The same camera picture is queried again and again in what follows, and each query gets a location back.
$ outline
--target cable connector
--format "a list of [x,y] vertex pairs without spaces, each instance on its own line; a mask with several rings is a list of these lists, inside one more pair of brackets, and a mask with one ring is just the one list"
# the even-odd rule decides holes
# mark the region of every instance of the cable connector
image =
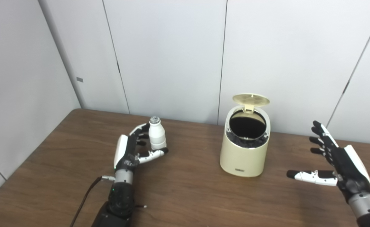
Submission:
[[102,180],[115,181],[115,177],[103,175]]

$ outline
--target black cable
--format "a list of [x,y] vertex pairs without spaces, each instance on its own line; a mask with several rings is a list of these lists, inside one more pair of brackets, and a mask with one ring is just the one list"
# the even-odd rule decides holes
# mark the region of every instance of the black cable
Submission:
[[78,210],[77,210],[77,212],[76,212],[76,215],[74,216],[74,218],[73,218],[73,220],[71,221],[71,224],[70,224],[70,227],[73,227],[73,225],[74,225],[74,223],[75,223],[75,221],[76,221],[76,219],[77,219],[77,217],[78,217],[78,214],[80,213],[80,211],[81,211],[81,208],[83,208],[83,205],[84,205],[84,202],[85,202],[85,200],[87,199],[87,196],[88,196],[88,194],[90,193],[90,191],[91,191],[91,189],[98,183],[98,182],[100,182],[100,180],[102,179],[102,177],[97,177],[97,179],[95,179],[95,181],[90,185],[90,187],[88,188],[88,190],[87,190],[87,192],[85,193],[85,195],[84,195],[84,198],[83,198],[83,200],[81,201],[81,204],[80,204],[80,206],[78,207]]

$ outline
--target robot finger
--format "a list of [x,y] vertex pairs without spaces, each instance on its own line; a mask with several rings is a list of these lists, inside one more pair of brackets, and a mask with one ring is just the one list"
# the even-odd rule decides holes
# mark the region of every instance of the robot finger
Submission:
[[168,148],[161,148],[157,150],[152,150],[148,152],[144,152],[139,155],[139,164],[152,161],[156,158],[163,156],[164,154],[168,153]]
[[317,127],[312,127],[311,130],[316,135],[322,136],[322,132]]
[[336,186],[337,178],[333,175],[333,171],[287,171],[287,177],[298,181],[304,181],[314,184],[327,186]]
[[137,145],[140,145],[140,146],[147,145],[147,142],[146,141],[141,141],[141,140],[137,140],[136,143],[137,143]]
[[323,155],[323,156],[326,155],[325,150],[322,149],[322,148],[311,148],[310,151],[311,151],[312,154],[320,154],[320,155]]
[[138,138],[139,139],[149,139],[150,136],[148,134],[141,133],[141,134],[139,134],[139,137]]
[[322,138],[323,143],[325,144],[325,147],[327,147],[329,150],[332,148],[339,147],[335,139],[330,134],[323,134],[321,138]]
[[145,123],[145,124],[142,124],[142,125],[138,125],[136,128],[134,128],[131,132],[130,132],[130,136],[131,135],[140,135],[142,132],[148,132],[149,131],[149,128],[150,128],[150,124],[149,123]]
[[312,142],[314,144],[317,144],[317,145],[320,145],[321,148],[325,148],[325,144],[323,143],[323,141],[320,138],[310,137],[310,142]]

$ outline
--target bottle cap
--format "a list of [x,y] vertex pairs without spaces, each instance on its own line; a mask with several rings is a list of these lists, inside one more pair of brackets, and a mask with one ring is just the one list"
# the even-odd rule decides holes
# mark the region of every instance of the bottle cap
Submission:
[[150,118],[150,124],[158,124],[159,122],[161,122],[159,117],[153,116]]

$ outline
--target robotic arm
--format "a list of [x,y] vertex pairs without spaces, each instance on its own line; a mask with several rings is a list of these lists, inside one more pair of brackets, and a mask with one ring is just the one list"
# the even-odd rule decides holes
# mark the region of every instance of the robotic arm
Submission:
[[351,145],[340,148],[329,131],[314,121],[312,131],[319,136],[310,141],[320,148],[314,154],[325,157],[335,171],[287,171],[287,177],[314,184],[337,186],[357,218],[359,227],[370,227],[370,178],[360,157]]
[[128,136],[121,135],[116,147],[113,166],[115,179],[108,201],[101,207],[92,227],[129,227],[133,209],[133,174],[139,164],[152,161],[168,152],[168,148],[136,153],[136,145],[145,146],[141,139],[149,139],[145,134],[150,124],[137,126]]

